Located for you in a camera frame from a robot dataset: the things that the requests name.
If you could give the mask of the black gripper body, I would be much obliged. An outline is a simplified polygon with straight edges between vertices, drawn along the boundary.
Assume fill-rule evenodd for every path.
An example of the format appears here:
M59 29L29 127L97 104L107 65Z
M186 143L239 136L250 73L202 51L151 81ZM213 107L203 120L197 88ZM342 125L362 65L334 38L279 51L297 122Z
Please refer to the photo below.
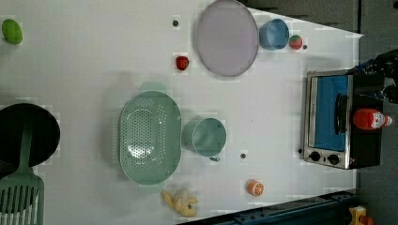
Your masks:
M380 54L375 59L375 68L385 77L396 79L398 77L398 50Z

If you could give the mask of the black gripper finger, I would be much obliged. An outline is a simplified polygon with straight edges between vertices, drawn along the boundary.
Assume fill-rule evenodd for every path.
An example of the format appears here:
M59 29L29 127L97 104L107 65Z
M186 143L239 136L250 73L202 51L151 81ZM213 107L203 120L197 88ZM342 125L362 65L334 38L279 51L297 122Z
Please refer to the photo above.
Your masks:
M379 71L379 63L371 59L349 69L346 75L375 75Z
M398 87L395 85L358 87L356 93L363 97L387 100L389 103L398 104Z

